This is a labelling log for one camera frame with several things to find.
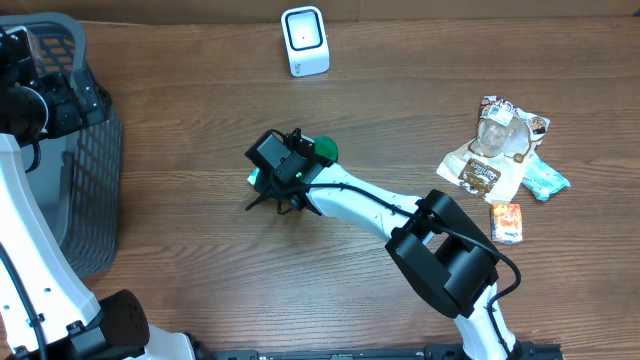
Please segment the beige brown snack bag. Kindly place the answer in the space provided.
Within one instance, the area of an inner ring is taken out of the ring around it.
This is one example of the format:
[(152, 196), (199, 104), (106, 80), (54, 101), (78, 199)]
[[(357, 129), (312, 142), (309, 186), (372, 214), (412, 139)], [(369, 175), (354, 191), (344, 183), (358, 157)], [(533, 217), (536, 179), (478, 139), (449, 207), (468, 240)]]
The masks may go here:
[(437, 174), (490, 204), (516, 195), (535, 148), (550, 120), (516, 107), (504, 98), (482, 98), (476, 135), (448, 153)]

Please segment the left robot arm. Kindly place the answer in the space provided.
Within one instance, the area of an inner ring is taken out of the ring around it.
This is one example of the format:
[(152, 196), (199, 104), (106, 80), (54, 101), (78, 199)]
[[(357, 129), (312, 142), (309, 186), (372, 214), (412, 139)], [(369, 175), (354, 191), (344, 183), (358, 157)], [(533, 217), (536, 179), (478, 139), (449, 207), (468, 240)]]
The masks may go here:
[(189, 333), (151, 325), (136, 296), (102, 300), (64, 257), (28, 183), (40, 150), (108, 121), (109, 93), (61, 73), (42, 76), (36, 40), (25, 26), (1, 31), (1, 316), (15, 359), (211, 359)]

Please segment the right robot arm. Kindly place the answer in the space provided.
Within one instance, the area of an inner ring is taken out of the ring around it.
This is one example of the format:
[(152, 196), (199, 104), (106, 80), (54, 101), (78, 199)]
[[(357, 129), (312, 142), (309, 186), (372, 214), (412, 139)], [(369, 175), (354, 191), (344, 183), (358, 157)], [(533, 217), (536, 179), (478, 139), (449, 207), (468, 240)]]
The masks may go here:
[(454, 320), (469, 359), (517, 359), (518, 340), (498, 301), (518, 287), (497, 286), (498, 263), (512, 267), (447, 194), (401, 195), (361, 180), (338, 162), (332, 140), (269, 129), (246, 151), (252, 186), (277, 212), (309, 210), (379, 237), (414, 292)]

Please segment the teal tissue pack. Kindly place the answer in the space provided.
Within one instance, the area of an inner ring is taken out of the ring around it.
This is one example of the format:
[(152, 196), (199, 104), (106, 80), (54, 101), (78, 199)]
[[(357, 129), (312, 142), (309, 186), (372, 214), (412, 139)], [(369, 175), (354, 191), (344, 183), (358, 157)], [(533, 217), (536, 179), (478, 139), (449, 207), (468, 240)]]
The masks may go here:
[(535, 152), (530, 155), (522, 184), (542, 202), (571, 186), (567, 178), (545, 163)]

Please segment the orange snack packet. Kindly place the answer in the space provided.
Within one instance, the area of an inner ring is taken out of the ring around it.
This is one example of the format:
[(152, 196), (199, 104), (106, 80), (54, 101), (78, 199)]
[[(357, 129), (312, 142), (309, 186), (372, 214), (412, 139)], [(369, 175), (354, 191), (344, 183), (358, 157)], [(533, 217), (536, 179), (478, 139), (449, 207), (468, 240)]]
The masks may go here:
[(516, 244), (523, 240), (522, 213), (519, 204), (494, 204), (491, 220), (493, 241)]

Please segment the small teal wipes pack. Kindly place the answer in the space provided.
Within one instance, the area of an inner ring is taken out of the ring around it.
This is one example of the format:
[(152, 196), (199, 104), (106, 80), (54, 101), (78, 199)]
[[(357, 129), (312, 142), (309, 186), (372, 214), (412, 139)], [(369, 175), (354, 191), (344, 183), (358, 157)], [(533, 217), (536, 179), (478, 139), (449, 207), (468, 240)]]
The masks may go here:
[(247, 178), (247, 181), (251, 186), (254, 186), (256, 184), (259, 173), (260, 173), (260, 169), (255, 168)]

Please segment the green lid jar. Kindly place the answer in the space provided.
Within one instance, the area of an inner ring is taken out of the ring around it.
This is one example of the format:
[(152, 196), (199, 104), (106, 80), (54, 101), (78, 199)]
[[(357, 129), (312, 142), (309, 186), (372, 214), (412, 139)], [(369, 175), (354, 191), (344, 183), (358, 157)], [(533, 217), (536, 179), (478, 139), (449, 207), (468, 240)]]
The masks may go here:
[(336, 142), (326, 136), (319, 136), (314, 138), (315, 142), (315, 154), (317, 156), (329, 159), (332, 162), (339, 160), (339, 150)]

